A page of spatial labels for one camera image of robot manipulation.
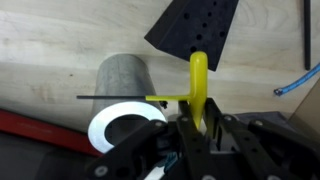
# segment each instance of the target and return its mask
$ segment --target blue cable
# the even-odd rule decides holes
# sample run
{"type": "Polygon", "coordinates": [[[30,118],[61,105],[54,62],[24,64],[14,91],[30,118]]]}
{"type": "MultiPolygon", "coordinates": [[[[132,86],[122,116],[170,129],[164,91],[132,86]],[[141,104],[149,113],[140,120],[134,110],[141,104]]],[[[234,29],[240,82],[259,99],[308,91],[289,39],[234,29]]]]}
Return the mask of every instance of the blue cable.
{"type": "Polygon", "coordinates": [[[320,71],[320,63],[318,65],[316,65],[313,69],[311,69],[307,74],[305,74],[300,79],[293,82],[292,84],[290,84],[286,87],[275,89],[273,92],[277,96],[284,95],[284,94],[290,92],[291,90],[299,87],[301,84],[305,83],[306,81],[308,81],[310,78],[312,78],[314,75],[316,75],[319,71],[320,71]]]}

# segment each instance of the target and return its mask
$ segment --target black metal bracket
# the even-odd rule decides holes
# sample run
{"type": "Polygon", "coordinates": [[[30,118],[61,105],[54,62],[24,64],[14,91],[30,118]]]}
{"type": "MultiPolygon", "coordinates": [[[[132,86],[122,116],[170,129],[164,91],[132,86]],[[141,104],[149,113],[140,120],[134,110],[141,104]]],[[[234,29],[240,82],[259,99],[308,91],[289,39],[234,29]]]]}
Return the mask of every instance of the black metal bracket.
{"type": "Polygon", "coordinates": [[[173,0],[145,36],[155,48],[189,61],[195,51],[208,54],[217,69],[238,0],[173,0]]]}

